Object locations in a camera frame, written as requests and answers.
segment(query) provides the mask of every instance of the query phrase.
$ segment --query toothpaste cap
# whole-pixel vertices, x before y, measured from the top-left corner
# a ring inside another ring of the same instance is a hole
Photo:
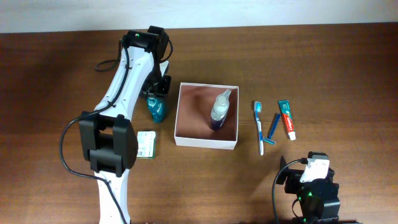
[[[292,141],[296,140],[296,132],[295,131],[289,132],[287,134],[289,135],[290,140],[292,140]]]

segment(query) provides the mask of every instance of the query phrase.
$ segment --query blue razor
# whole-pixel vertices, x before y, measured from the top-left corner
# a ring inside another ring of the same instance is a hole
[[[265,141],[266,143],[269,143],[271,145],[274,145],[276,142],[271,140],[272,136],[274,135],[274,132],[276,130],[276,127],[278,126],[278,122],[280,119],[280,114],[277,114],[274,124],[272,124],[271,131],[269,132],[268,138],[263,138],[262,140]]]

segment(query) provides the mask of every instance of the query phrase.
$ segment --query red toothpaste label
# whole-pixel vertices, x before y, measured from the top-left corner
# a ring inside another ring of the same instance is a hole
[[[284,120],[285,120],[287,132],[288,133],[292,132],[293,131],[293,121],[292,121],[292,119],[287,114],[283,114],[283,115],[284,115]]]

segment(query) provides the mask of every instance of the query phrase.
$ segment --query toothpaste tube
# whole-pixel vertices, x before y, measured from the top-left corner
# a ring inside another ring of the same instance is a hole
[[[284,119],[285,127],[287,134],[289,135],[290,140],[296,139],[296,132],[293,128],[292,121],[292,113],[290,112],[290,105],[288,100],[280,100],[278,101],[280,112],[282,113],[282,117]]]

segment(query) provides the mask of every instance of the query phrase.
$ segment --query small box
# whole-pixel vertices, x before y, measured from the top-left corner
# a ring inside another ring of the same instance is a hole
[[[210,128],[216,97],[227,89],[229,109],[220,130]],[[178,146],[234,149],[238,141],[239,87],[181,83],[175,118],[174,139]]]
[[[138,141],[138,159],[153,159],[155,157],[155,139],[154,131],[139,131],[137,133]]]

